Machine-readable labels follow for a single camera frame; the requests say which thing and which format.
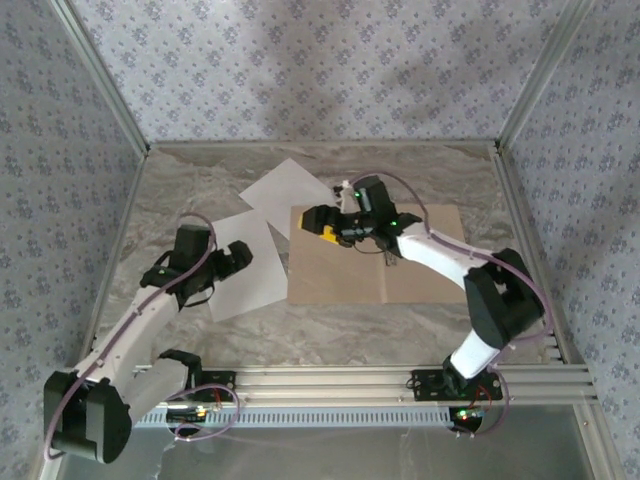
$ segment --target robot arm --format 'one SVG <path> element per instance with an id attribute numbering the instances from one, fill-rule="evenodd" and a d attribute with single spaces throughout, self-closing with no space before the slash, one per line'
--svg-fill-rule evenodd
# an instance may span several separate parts
<path id="1" fill-rule="evenodd" d="M 416 215 L 397 212 L 376 176 L 334 191 L 341 197 L 341 208 L 321 205 L 307 210 L 300 219 L 302 229 L 343 247 L 372 238 L 381 250 L 425 265 L 465 290 L 472 330 L 443 363 L 452 395 L 473 388 L 502 349 L 544 314 L 540 300 L 522 280 L 489 261 L 500 259 L 529 276 L 517 252 L 476 249 L 427 231 Z"/>
<path id="2" fill-rule="evenodd" d="M 54 372 L 44 387 L 44 420 L 47 428 L 63 396 L 87 371 L 82 386 L 65 405 L 51 447 L 101 463 L 117 458 L 131 428 L 149 410 L 185 388 L 201 384 L 200 358 L 169 350 L 152 368 L 134 375 L 146 361 L 151 342 L 164 326 L 198 293 L 211 291 L 222 281 L 246 268 L 252 254 L 243 242 L 210 252 L 204 264 L 189 277 L 158 292 L 189 271 L 209 250 L 207 228 L 183 225 L 172 251 L 163 254 L 143 275 L 131 306 L 101 344 L 72 372 Z"/>

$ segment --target gray marble floor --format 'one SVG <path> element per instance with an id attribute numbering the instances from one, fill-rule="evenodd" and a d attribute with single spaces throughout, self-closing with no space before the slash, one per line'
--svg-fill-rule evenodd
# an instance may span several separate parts
<path id="1" fill-rule="evenodd" d="M 98 338 L 129 305 L 142 273 L 169 249 L 177 212 L 211 220 L 250 207 L 243 191 L 286 158 L 327 185 L 372 169 L 406 178 L 425 203 L 459 206 L 467 241 L 499 249 L 515 245 L 509 215 L 486 149 L 424 146 L 192 146 L 152 151 L 142 177 Z M 389 181 L 398 202 L 408 193 Z M 285 270 L 288 241 L 272 229 Z M 439 364 L 470 329 L 466 305 L 293 306 L 281 301 L 222 322 L 207 305 L 183 311 L 155 339 L 152 355 L 191 351 L 207 366 Z M 510 363 L 541 363 L 544 348 L 509 352 Z"/>

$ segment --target wall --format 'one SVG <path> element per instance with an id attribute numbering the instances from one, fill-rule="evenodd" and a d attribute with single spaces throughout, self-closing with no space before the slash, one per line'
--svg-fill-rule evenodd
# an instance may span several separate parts
<path id="1" fill-rule="evenodd" d="M 77 361 L 138 159 L 46 0 L 0 2 L 0 479 Z"/>
<path id="2" fill-rule="evenodd" d="M 640 5 L 597 4 L 513 158 L 575 343 L 640 478 Z"/>
<path id="3" fill-rule="evenodd" d="M 561 0 L 75 0 L 149 141 L 496 138 Z"/>

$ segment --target blue floral wallpaper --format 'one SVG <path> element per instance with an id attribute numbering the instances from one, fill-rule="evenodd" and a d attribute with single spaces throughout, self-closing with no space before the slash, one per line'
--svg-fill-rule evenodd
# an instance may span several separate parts
<path id="1" fill-rule="evenodd" d="M 74 0 L 149 141 L 495 138 L 564 0 Z"/>
<path id="2" fill-rule="evenodd" d="M 640 479 L 640 4 L 599 2 L 518 136 L 513 159 L 554 295 Z"/>
<path id="3" fill-rule="evenodd" d="M 46 0 L 0 2 L 0 478 L 77 361 L 138 158 Z"/>

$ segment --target brown cardboard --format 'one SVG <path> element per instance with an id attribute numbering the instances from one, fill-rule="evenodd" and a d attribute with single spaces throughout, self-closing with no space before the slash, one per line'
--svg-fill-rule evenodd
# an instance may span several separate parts
<path id="1" fill-rule="evenodd" d="M 291 209 L 289 287 L 291 304 L 465 303 L 460 287 L 428 267 L 385 254 L 362 254 L 298 228 L 309 207 Z M 421 216 L 417 205 L 398 211 Z M 464 241 L 455 205 L 427 205 L 433 228 Z M 364 252 L 378 248 L 372 240 L 358 244 Z"/>

